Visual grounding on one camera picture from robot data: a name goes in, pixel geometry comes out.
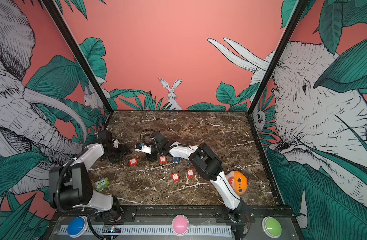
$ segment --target pink wall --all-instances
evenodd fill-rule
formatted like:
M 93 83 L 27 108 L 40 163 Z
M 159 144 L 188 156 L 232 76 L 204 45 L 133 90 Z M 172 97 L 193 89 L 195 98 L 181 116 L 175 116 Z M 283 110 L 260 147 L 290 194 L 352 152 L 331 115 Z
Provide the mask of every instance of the pink wall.
M 103 88 L 143 89 L 167 100 L 158 78 L 175 90 L 181 108 L 209 102 L 223 81 L 237 94 L 249 86 L 252 73 L 231 64 L 207 38 L 230 38 L 265 58 L 281 37 L 281 1 L 85 1 L 87 20 L 62 2 L 63 16 L 77 42 L 100 38 L 107 65 Z M 130 109 L 116 99 L 118 109 Z

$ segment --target orange and white ball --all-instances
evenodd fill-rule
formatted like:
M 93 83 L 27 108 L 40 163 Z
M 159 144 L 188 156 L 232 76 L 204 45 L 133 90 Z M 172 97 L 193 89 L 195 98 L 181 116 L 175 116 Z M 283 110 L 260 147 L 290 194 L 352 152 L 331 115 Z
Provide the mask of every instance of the orange and white ball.
M 238 171 L 231 171 L 226 175 L 226 179 L 237 195 L 242 195 L 248 188 L 248 179 Z

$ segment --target elephant ear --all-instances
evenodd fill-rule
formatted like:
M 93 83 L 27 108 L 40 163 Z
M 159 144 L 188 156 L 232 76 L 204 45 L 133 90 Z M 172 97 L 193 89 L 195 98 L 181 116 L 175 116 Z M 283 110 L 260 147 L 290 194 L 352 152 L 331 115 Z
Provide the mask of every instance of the elephant ear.
M 30 66 L 34 32 L 14 1 L 0 0 L 0 61 L 6 71 L 22 81 Z

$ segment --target marble tabletop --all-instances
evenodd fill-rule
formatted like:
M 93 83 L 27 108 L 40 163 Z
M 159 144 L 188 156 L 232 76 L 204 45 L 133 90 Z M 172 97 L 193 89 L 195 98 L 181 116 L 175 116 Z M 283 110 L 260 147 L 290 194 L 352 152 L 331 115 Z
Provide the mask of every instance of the marble tabletop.
M 190 161 L 181 159 L 173 163 L 151 162 L 145 154 L 135 152 L 140 142 L 140 132 L 152 128 L 167 139 L 182 144 L 199 145 L 204 142 L 222 159 L 227 174 L 237 170 L 248 179 L 248 189 L 241 198 L 248 205 L 274 205 L 269 182 L 263 170 L 245 113 L 190 112 L 190 111 L 116 111 L 110 119 L 108 130 L 117 135 L 120 143 L 132 150 L 121 162 L 111 164 L 108 159 L 95 162 L 89 171 L 94 184 L 100 178 L 110 181 L 103 194 L 114 195 L 121 204 L 172 204 L 172 205 L 221 205 L 222 198 L 210 183 L 196 174 L 187 178 Z M 136 157 L 138 164 L 129 165 Z M 180 176 L 173 182 L 171 168 Z

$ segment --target elephant tusk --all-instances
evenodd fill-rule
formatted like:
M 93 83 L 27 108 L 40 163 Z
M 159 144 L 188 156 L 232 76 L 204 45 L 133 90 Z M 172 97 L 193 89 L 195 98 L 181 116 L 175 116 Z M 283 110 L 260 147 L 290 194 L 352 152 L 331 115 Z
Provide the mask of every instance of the elephant tusk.
M 84 141 L 87 137 L 87 130 L 84 122 L 82 121 L 82 118 L 69 106 L 65 105 L 64 103 L 61 103 L 60 101 L 51 98 L 49 96 L 46 96 L 42 93 L 38 93 L 32 89 L 25 88 L 23 98 L 29 102 L 29 103 L 36 103 L 36 104 L 44 104 L 52 108 L 59 109 L 67 114 L 69 114 L 72 118 L 74 118 L 78 124 L 81 126 L 82 131 L 84 133 Z

